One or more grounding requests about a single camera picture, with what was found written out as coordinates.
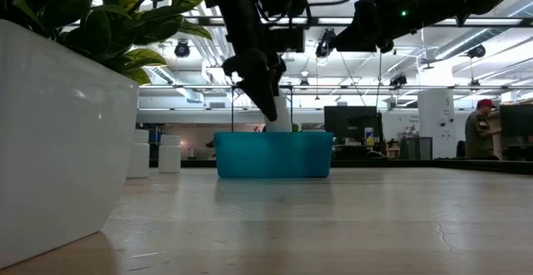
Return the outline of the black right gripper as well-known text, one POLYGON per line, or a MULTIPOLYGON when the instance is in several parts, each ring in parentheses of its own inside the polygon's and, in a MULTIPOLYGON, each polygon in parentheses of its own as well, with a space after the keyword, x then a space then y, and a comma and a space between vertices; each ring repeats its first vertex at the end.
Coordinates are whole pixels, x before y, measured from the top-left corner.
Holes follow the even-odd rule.
POLYGON ((331 42, 330 48, 338 52, 390 52, 394 40, 416 30, 416 4, 414 0, 391 0, 378 6, 371 0, 354 3, 351 23, 331 42), (378 38, 378 16, 381 36, 378 38))

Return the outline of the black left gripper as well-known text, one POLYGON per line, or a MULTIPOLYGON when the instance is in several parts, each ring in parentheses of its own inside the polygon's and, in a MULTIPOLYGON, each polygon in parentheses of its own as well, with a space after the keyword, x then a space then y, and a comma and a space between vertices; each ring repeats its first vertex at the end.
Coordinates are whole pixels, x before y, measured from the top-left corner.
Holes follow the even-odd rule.
POLYGON ((281 94, 281 79, 286 71, 286 64, 277 52, 250 48, 228 58, 222 68, 227 76, 237 73, 242 78, 238 87, 268 121, 277 120, 274 97, 281 94))

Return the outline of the white pill bottle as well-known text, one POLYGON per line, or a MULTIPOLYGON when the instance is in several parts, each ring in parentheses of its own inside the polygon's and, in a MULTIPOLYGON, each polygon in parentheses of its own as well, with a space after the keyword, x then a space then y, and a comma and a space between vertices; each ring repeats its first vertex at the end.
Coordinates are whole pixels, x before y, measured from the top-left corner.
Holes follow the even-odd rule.
POLYGON ((130 153, 127 178, 147 178, 149 176, 150 146, 148 130, 136 129, 130 153))
POLYGON ((158 148, 159 173, 179 173, 181 171, 181 139, 177 135, 162 135, 158 148))
POLYGON ((292 123, 290 119, 290 113, 286 104, 285 96, 275 96, 274 97, 275 108, 276 108, 276 121, 269 121, 266 117, 265 129, 269 133, 291 133, 292 132, 292 123))

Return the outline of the blue plastic basket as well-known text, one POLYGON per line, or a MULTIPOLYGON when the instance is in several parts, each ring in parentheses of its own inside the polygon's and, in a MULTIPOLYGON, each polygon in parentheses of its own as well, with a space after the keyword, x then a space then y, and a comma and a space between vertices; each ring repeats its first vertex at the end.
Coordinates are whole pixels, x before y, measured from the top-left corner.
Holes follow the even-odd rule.
POLYGON ((331 167, 330 132, 217 132, 221 178, 326 178, 331 167))

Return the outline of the black monitor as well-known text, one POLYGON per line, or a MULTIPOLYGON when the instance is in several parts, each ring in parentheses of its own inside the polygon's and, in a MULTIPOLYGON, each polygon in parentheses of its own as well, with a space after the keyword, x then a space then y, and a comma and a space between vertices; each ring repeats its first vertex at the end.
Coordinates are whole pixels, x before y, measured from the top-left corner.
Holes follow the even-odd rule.
POLYGON ((500 120, 505 137, 533 136, 533 104, 502 105, 500 120))
POLYGON ((355 138, 362 142, 366 128, 373 130, 375 138, 382 137, 381 114, 371 106, 326 106, 324 127, 335 138, 355 138))

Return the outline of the white column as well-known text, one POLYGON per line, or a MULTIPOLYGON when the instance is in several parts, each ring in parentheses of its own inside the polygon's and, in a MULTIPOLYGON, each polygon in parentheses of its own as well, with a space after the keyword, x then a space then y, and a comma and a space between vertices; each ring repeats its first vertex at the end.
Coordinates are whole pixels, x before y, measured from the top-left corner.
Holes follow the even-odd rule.
POLYGON ((456 117, 452 91, 419 92, 418 111, 420 134, 432 138, 432 157, 453 158, 456 155, 456 117))

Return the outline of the grey cabinet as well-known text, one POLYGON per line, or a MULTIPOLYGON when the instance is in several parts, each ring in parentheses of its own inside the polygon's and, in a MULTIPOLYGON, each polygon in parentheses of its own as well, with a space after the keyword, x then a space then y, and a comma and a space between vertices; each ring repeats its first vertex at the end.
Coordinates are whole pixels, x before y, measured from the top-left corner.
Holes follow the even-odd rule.
POLYGON ((400 142, 400 160, 428 161, 433 159, 431 137, 405 137, 400 142))

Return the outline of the person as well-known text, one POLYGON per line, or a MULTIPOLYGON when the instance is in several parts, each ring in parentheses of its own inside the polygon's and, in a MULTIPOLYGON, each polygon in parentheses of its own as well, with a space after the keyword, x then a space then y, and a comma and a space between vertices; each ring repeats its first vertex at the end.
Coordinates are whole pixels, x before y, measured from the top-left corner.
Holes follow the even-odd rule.
POLYGON ((494 104, 490 99, 482 99, 476 104, 476 110, 466 119, 466 158, 473 160, 494 160, 493 137, 501 132, 500 128, 492 129, 488 117, 494 104))

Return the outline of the green artificial plant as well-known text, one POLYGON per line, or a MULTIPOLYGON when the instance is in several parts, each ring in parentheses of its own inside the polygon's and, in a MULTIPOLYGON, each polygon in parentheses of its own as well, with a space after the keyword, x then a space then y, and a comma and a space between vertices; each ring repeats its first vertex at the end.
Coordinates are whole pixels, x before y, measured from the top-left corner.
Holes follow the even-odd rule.
POLYGON ((0 19, 23 26, 145 85, 148 66, 165 59, 147 49, 176 33, 210 38, 185 14, 204 0, 0 0, 0 19))

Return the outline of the white plant pot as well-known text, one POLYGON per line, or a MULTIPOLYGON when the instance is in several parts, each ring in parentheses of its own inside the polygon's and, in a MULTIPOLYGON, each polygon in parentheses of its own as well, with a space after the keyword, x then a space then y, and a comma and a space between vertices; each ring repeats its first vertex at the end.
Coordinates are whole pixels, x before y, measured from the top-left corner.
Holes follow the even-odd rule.
POLYGON ((102 229, 137 96, 133 80, 0 20, 0 269, 102 229))

